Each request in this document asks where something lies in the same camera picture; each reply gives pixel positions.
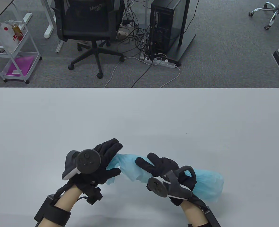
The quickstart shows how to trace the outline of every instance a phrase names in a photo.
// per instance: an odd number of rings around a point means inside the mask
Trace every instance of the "floor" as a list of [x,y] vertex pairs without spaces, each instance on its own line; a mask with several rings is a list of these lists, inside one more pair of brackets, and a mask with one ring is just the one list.
[[[118,57],[101,55],[104,78],[99,80],[95,58],[89,57],[68,70],[69,62],[78,56],[76,42],[69,40],[60,53],[55,53],[58,44],[56,33],[49,39],[43,34],[48,22],[39,0],[16,0],[24,13],[32,12],[29,29],[41,51],[43,60],[30,77],[30,84],[20,81],[4,83],[0,87],[104,87],[119,62]],[[182,59],[181,75],[165,87],[197,88],[279,88],[279,67],[272,54],[279,48],[279,16],[268,31],[271,12],[257,12],[248,17],[248,12],[262,7],[265,0],[200,0],[190,27],[197,36]],[[193,17],[197,0],[191,0],[188,21]],[[136,3],[133,11],[144,14],[143,3]],[[25,49],[33,50],[30,45]],[[120,45],[119,50],[128,50],[129,45]],[[0,68],[6,62],[0,61]],[[148,65],[135,59],[121,63],[107,87],[131,87],[144,73]],[[173,79],[178,69],[161,66],[151,67],[135,87],[160,87]]]

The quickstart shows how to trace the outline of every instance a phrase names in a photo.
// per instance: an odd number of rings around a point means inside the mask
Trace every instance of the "chair backrest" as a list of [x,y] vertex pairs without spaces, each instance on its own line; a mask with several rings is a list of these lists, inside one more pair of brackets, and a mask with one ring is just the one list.
[[115,40],[120,0],[54,0],[58,37],[67,41]]

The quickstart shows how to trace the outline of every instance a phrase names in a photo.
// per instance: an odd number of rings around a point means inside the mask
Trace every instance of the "black computer tower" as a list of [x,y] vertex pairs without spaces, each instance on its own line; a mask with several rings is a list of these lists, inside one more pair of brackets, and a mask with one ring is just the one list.
[[153,51],[167,53],[179,38],[186,0],[154,0],[150,14],[150,42]]

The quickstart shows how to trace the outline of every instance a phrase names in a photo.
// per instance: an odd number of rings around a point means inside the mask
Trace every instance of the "pink folder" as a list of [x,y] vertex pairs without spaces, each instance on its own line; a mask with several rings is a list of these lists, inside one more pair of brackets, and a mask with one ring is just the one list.
[[[25,56],[25,57],[17,57],[15,59],[17,66],[22,71],[24,76],[27,75],[27,73],[29,72],[34,58],[35,58],[35,56]],[[11,63],[6,75],[17,76],[17,77],[21,76],[13,63]]]

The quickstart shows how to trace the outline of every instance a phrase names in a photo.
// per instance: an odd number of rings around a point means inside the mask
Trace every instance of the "gloved hand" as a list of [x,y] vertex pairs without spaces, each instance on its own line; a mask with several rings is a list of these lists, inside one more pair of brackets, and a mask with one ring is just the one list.
[[91,174],[76,174],[69,180],[68,183],[74,183],[80,190],[83,191],[86,186],[104,184],[108,179],[118,176],[121,173],[119,168],[111,170],[106,170],[106,168],[121,148],[122,144],[120,144],[117,139],[112,139],[97,145],[93,148],[93,150],[97,151],[101,157],[101,164],[99,168]]
[[[163,177],[167,172],[171,170],[179,169],[179,166],[175,161],[168,158],[159,158],[154,153],[149,153],[147,155],[147,158],[150,160],[150,162],[152,162],[154,166],[151,165],[149,162],[146,162],[143,158],[140,157],[135,160],[135,163],[143,170],[147,171],[148,173],[151,173],[152,176],[154,177],[158,177],[158,176]],[[191,190],[194,189],[194,186],[197,183],[195,179],[187,176],[184,172],[179,174],[178,182],[188,187]],[[171,202],[176,206],[181,205],[181,203],[183,202],[183,200],[172,198],[172,197],[170,197],[170,199]]]

